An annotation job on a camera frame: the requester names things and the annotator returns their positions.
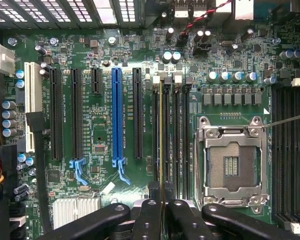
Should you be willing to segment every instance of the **blue pcie slot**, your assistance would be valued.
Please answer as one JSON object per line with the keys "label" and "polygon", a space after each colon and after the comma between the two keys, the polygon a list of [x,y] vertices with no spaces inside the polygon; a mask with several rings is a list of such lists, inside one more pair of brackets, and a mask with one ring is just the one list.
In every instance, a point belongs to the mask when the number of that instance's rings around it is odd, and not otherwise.
{"label": "blue pcie slot", "polygon": [[123,95],[122,70],[114,67],[112,72],[112,167],[118,168],[119,177],[130,185],[125,176],[126,158],[123,148]]}

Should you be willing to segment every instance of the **motherboard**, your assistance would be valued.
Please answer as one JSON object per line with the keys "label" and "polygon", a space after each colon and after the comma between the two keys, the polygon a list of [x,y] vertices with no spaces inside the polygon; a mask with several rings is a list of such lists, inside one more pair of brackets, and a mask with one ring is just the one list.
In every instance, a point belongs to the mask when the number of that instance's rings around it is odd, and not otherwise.
{"label": "motherboard", "polygon": [[[300,23],[254,22],[243,34],[194,28],[185,42],[182,30],[4,33],[17,70],[5,78],[4,135],[28,187],[16,199],[27,239],[43,234],[29,112],[44,116],[54,229],[111,203],[132,207],[152,181],[172,183],[174,197],[197,208],[219,203],[269,224],[300,223],[300,142],[289,161],[281,157],[287,135],[300,139],[300,120],[265,127],[300,115],[288,104],[300,102]],[[279,86],[286,79],[297,90]]]}

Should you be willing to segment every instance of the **white pci slot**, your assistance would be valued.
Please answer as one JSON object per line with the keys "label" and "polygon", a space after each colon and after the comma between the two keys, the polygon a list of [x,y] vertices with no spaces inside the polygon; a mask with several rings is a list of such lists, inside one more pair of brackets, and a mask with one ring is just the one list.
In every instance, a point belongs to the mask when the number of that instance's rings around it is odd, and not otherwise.
{"label": "white pci slot", "polygon": [[[24,92],[25,113],[42,111],[42,81],[39,74],[40,66],[35,62],[24,63]],[[25,151],[35,152],[35,141],[33,133],[25,123]]]}

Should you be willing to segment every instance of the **green circuit board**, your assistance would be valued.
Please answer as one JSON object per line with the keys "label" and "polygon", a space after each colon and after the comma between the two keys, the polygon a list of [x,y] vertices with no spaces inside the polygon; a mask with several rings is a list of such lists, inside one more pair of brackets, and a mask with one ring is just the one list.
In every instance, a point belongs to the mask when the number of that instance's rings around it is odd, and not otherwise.
{"label": "green circuit board", "polygon": [[[264,84],[264,70],[270,69],[300,69],[292,61],[282,61],[279,53],[286,49],[295,49],[300,46],[299,37],[292,26],[269,27],[265,23],[256,23],[251,26],[255,35],[242,43],[239,52],[232,55],[226,54],[226,47],[220,45],[222,41],[236,39],[240,35],[224,35],[221,29],[213,29],[209,43],[212,49],[203,56],[193,56],[192,43],[188,42],[184,48],[175,47],[176,36],[171,42],[166,42],[165,36],[160,28],[151,30],[133,31],[119,33],[118,30],[24,30],[9,31],[5,33],[7,38],[16,38],[18,43],[10,49],[15,50],[16,70],[23,70],[25,62],[51,63],[55,68],[61,70],[62,79],[62,142],[63,159],[53,160],[51,158],[49,137],[45,138],[45,166],[47,177],[47,189],[49,203],[52,205],[57,199],[77,197],[100,197],[101,206],[106,206],[112,201],[127,204],[132,207],[134,201],[148,197],[148,183],[154,180],[153,169],[153,84],[152,77],[160,73],[171,76],[181,73],[183,79],[193,79],[189,90],[189,199],[195,202],[194,196],[194,133],[197,128],[197,120],[201,116],[208,117],[212,125],[232,126],[249,125],[252,118],[259,116],[264,124],[272,122],[271,88]],[[57,38],[57,46],[49,44],[50,38]],[[116,37],[116,45],[108,44],[109,37]],[[281,38],[281,44],[275,45],[274,37]],[[34,50],[36,44],[48,50],[47,57],[40,57]],[[162,64],[164,52],[180,52],[181,60],[178,64]],[[104,66],[103,61],[110,61],[110,66]],[[102,95],[91,93],[91,68],[102,69]],[[112,167],[113,149],[113,127],[112,127],[112,68],[122,69],[122,95],[123,95],[123,155],[126,158],[124,175],[129,179],[130,185],[120,179],[118,169]],[[143,158],[134,158],[134,102],[133,102],[133,68],[142,70],[143,88]],[[82,72],[82,149],[85,158],[82,178],[88,182],[88,188],[80,191],[82,183],[76,180],[74,170],[70,168],[72,155],[72,90],[71,69],[80,69]],[[149,69],[151,79],[145,80],[146,69]],[[257,80],[253,83],[244,80],[233,83],[230,80],[219,83],[207,82],[210,72],[218,74],[229,72],[243,72],[244,76],[251,72],[257,74]],[[16,78],[6,78],[6,100],[16,100]],[[224,95],[237,93],[241,97],[247,94],[260,96],[259,104],[224,105],[205,104],[204,95]],[[42,111],[46,121],[46,128],[50,128],[50,81],[42,79]],[[18,130],[25,130],[25,114],[22,104],[17,111]],[[172,116],[172,106],[168,109]],[[168,136],[173,135],[173,120],[167,123]],[[23,136],[11,137],[7,141],[16,143]],[[172,141],[168,147],[172,151]],[[271,152],[267,152],[267,185],[268,194],[271,197]],[[169,179],[173,182],[173,173]],[[29,176],[28,169],[19,172],[20,184],[27,183],[30,186],[29,197],[25,201],[27,211],[27,239],[36,239],[43,233],[40,220],[40,210],[37,199],[36,178]],[[182,195],[182,180],[179,182],[179,196]],[[249,216],[258,218],[267,223],[274,223],[271,216],[271,201],[269,200],[261,214],[254,214],[250,208],[236,208]]]}

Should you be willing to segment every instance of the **cpu socket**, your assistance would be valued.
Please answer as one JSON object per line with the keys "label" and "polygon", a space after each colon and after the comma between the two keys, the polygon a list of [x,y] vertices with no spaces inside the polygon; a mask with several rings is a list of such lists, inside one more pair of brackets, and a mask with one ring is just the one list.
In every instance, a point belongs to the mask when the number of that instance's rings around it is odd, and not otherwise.
{"label": "cpu socket", "polygon": [[255,116],[250,125],[214,126],[202,116],[197,127],[197,144],[203,143],[202,203],[250,207],[260,214],[269,200],[262,119]]}

